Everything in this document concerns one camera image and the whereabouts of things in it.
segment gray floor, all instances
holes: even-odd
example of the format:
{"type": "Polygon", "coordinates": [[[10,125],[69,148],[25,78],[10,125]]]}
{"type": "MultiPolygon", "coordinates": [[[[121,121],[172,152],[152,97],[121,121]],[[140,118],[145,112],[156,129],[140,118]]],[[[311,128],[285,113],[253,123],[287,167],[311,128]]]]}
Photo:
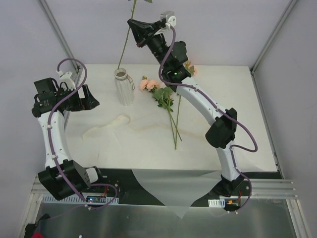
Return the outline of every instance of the gray floor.
{"type": "MultiPolygon", "coordinates": [[[[75,205],[42,204],[51,217],[75,205]]],[[[162,206],[111,205],[99,211],[77,208],[40,222],[45,238],[295,238],[284,200],[255,200],[238,215],[216,217],[211,208],[192,207],[183,219],[162,206]]]]}

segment white wall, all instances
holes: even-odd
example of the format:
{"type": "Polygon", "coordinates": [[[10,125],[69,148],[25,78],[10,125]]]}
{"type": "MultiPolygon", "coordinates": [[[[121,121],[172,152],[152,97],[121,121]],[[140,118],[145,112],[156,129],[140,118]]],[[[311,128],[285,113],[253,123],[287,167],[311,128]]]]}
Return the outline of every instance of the white wall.
{"type": "Polygon", "coordinates": [[[286,178],[293,179],[317,233],[317,2],[300,0],[256,82],[286,178]]]}
{"type": "Polygon", "coordinates": [[[37,1],[0,1],[0,236],[13,238],[36,173],[44,169],[33,82],[65,58],[37,1]]]}
{"type": "MultiPolygon", "coordinates": [[[[134,19],[155,22],[162,12],[174,10],[177,40],[187,43],[194,64],[252,66],[289,0],[153,2],[138,0],[134,19]]],[[[79,58],[87,63],[119,62],[133,1],[48,0],[48,4],[79,58]]],[[[157,63],[150,51],[136,47],[132,35],[123,62],[157,63]]]]}

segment wall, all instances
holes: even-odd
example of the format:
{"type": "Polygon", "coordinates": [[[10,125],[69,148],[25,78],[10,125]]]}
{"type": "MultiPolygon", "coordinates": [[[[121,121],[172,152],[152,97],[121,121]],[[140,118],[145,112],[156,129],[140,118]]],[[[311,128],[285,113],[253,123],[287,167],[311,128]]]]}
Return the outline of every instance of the wall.
{"type": "Polygon", "coordinates": [[[36,1],[1,1],[0,32],[0,236],[13,238],[45,163],[33,82],[55,77],[65,54],[36,1]]]}
{"type": "Polygon", "coordinates": [[[287,179],[317,233],[317,2],[300,0],[256,71],[268,125],[287,179]]]}
{"type": "MultiPolygon", "coordinates": [[[[289,0],[138,0],[134,19],[155,22],[166,10],[177,17],[177,39],[194,64],[252,66],[289,0]]],[[[87,63],[118,63],[133,1],[48,0],[70,46],[87,63]]],[[[129,38],[124,63],[157,63],[129,38]]]]}

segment tabletop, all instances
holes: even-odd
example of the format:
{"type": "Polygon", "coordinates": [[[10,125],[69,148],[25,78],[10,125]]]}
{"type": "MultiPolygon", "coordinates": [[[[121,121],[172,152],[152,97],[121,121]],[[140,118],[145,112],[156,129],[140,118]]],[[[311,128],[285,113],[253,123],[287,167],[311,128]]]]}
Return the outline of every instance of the tabletop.
{"type": "MultiPolygon", "coordinates": [[[[157,107],[151,93],[138,88],[142,76],[158,80],[159,65],[126,64],[121,67],[133,79],[134,103],[119,102],[114,83],[114,64],[87,64],[86,84],[100,105],[90,111],[72,112],[66,138],[72,159],[83,167],[156,170],[221,170],[216,150],[205,139],[210,126],[204,117],[182,99],[179,112],[177,150],[174,149],[170,120],[157,107]]],[[[197,66],[195,80],[219,104],[238,112],[238,121],[255,137],[259,150],[236,150],[242,171],[276,171],[260,106],[247,66],[197,66]]],[[[176,118],[179,97],[173,94],[176,118]]],[[[235,143],[253,144],[237,127],[235,143]]]]}

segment vase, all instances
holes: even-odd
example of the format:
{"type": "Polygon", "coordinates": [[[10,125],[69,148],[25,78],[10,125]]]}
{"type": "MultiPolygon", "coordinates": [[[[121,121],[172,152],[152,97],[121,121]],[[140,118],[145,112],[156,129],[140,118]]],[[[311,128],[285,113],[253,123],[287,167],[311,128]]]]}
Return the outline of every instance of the vase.
{"type": "Polygon", "coordinates": [[[134,101],[134,83],[132,78],[123,68],[114,71],[114,81],[117,88],[120,103],[124,106],[129,106],[134,101]]]}

